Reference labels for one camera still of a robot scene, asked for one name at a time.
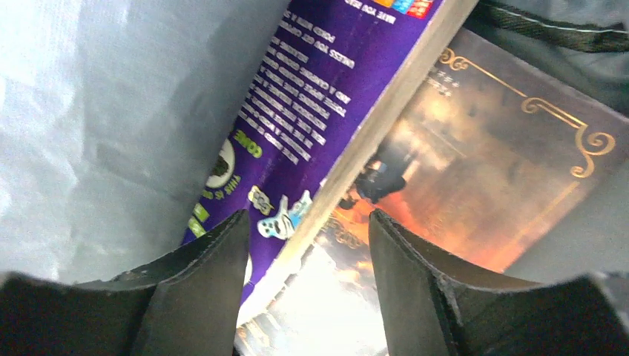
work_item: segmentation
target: gold decorative swirl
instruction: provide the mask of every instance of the gold decorative swirl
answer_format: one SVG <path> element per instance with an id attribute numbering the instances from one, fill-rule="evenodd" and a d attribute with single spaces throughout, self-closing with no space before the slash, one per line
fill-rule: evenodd
<path id="1" fill-rule="evenodd" d="M 589 146 L 597 147 L 599 150 L 588 150 L 583 145 L 583 136 L 585 135 L 586 130 L 587 125 L 583 125 L 577 130 L 575 135 L 576 147 L 579 149 L 585 158 L 585 162 L 587 163 L 585 167 L 575 165 L 570 169 L 571 174 L 577 178 L 587 178 L 592 175 L 594 172 L 594 160 L 592 159 L 592 156 L 604 156 L 616 147 L 616 140 L 613 136 L 605 132 L 595 132 L 587 135 L 585 141 Z"/>
<path id="2" fill-rule="evenodd" d="M 454 51 L 449 48 L 446 48 L 444 52 L 441 53 L 441 56 L 439 57 L 439 62 L 447 65 L 450 63 L 450 59 L 454 57 L 455 57 Z"/>
<path id="3" fill-rule="evenodd" d="M 446 48 L 441 56 L 439 57 L 439 62 L 449 65 L 452 70 L 465 70 L 470 67 L 469 59 L 456 56 L 454 51 L 450 48 Z"/>
<path id="4" fill-rule="evenodd" d="M 560 108 L 557 108 L 555 105 L 550 104 L 544 99 L 541 98 L 529 98 L 522 102 L 521 105 L 522 111 L 525 113 L 538 113 L 540 109 L 548 112 L 554 117 L 560 119 L 563 122 L 566 122 L 573 128 L 577 129 L 575 135 L 575 144 L 579 149 L 579 152 L 585 158 L 586 165 L 580 166 L 575 165 L 570 169 L 570 173 L 577 178 L 587 178 L 594 173 L 594 169 L 596 165 L 594 164 L 594 160 L 592 156 L 604 156 L 605 154 L 610 153 L 616 147 L 616 140 L 608 133 L 605 132 L 595 132 L 587 135 L 585 142 L 587 145 L 591 147 L 598 148 L 597 150 L 588 150 L 584 146 L 584 135 L 585 131 L 589 127 L 583 121 L 577 119 L 576 117 L 570 115 L 569 113 L 563 111 Z"/>
<path id="5" fill-rule="evenodd" d="M 529 98 L 522 102 L 522 111 L 525 113 L 537 113 L 539 109 L 548 112 L 550 115 L 553 115 L 557 119 L 569 124 L 573 128 L 578 129 L 581 126 L 586 125 L 583 121 L 577 119 L 562 109 L 557 108 L 555 105 L 550 104 L 542 98 Z"/>

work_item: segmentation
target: black fabric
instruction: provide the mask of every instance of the black fabric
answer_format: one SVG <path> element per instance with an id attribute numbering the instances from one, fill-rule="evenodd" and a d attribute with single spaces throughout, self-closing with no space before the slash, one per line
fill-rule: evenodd
<path id="1" fill-rule="evenodd" d="M 625 52 L 629 36 L 622 23 L 607 27 L 571 24 L 543 19 L 532 13 L 496 1 L 478 3 L 470 18 L 493 27 L 510 30 L 549 45 L 585 53 Z"/>
<path id="2" fill-rule="evenodd" d="M 108 282 L 0 275 L 0 355 L 229 355 L 248 235 L 240 211 Z"/>
<path id="3" fill-rule="evenodd" d="M 369 243 L 391 356 L 626 355 L 629 280 L 539 285 L 468 263 L 372 213 Z"/>

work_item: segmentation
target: book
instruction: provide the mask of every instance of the book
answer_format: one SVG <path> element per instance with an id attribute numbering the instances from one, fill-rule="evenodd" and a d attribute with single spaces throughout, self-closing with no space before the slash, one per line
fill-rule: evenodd
<path id="1" fill-rule="evenodd" d="M 503 271 L 629 158 L 629 119 L 468 30 L 429 70 L 266 311 L 254 355 L 386 355 L 369 214 Z"/>
<path id="2" fill-rule="evenodd" d="M 251 218 L 238 323 L 259 314 L 476 0 L 293 0 L 183 243 Z"/>

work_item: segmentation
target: black bag handle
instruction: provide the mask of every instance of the black bag handle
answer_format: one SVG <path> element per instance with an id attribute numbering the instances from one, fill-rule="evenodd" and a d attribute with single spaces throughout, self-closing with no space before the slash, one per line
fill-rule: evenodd
<path id="1" fill-rule="evenodd" d="M 629 50 L 629 32 L 623 23 L 600 27 L 594 24 L 552 21 L 517 7 L 491 0 L 480 1 L 470 18 L 492 27 L 538 39 L 549 45 L 579 52 L 603 53 Z"/>

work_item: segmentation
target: gray fabric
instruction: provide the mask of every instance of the gray fabric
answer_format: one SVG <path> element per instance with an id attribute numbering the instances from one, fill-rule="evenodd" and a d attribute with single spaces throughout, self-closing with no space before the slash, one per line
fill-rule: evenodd
<path id="1" fill-rule="evenodd" d="M 605 27 L 629 21 L 625 0 L 495 0 L 545 19 Z"/>
<path id="2" fill-rule="evenodd" d="M 176 248 L 287 4 L 3 1 L 0 270 L 106 279 Z"/>
<path id="3" fill-rule="evenodd" d="M 559 81 L 629 114 L 629 53 L 577 53 L 468 21 L 466 27 Z"/>

